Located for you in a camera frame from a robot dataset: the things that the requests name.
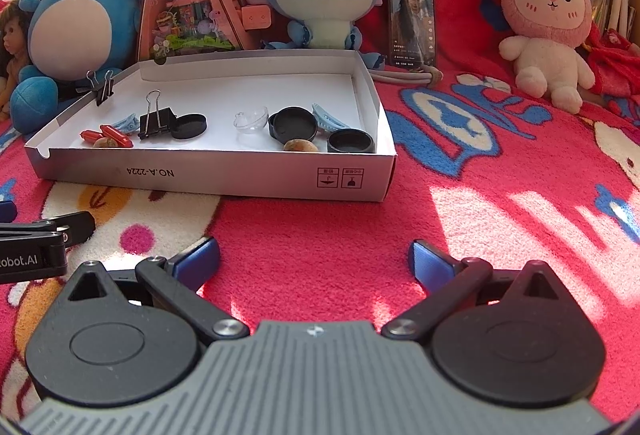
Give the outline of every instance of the white box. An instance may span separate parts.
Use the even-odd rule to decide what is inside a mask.
[[[100,107],[88,94],[50,122],[25,148],[36,174],[80,184],[148,190],[274,198],[381,202],[391,182],[396,149],[371,76],[359,54],[336,50],[212,53],[146,61],[115,78]],[[146,95],[161,91],[159,107],[176,116],[204,114],[201,136],[177,141],[168,134],[131,149],[92,148],[83,130],[99,130],[132,113],[146,114]],[[311,111],[319,104],[338,120],[365,130],[374,154],[283,152],[266,126],[239,134],[236,113],[265,106]]]

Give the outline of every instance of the pink bunny plush toy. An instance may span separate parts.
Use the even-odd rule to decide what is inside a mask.
[[[551,102],[577,114],[577,86],[591,89],[593,72],[575,51],[591,29],[590,0],[502,0],[516,36],[500,42],[500,56],[514,62],[516,86],[535,98],[548,91]]]

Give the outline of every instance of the smartphone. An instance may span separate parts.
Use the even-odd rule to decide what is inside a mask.
[[[418,69],[434,66],[436,27],[433,0],[389,0],[391,65]]]

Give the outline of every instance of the triangular hole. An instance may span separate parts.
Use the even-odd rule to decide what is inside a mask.
[[[524,296],[531,296],[534,298],[546,298],[549,300],[557,300],[558,294],[549,284],[548,279],[543,274],[537,272],[531,278],[527,290],[524,291]]]
[[[93,272],[83,275],[76,288],[69,296],[69,301],[91,300],[93,298],[103,298],[107,292],[100,283],[100,280]]]

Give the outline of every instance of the red sausage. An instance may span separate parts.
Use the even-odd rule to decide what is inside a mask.
[[[98,139],[102,139],[104,136],[100,132],[96,132],[95,130],[84,130],[80,132],[80,137],[83,138],[86,142],[90,142],[94,144]]]
[[[133,142],[122,132],[117,131],[111,125],[100,125],[102,133],[117,142],[121,148],[133,148]]]

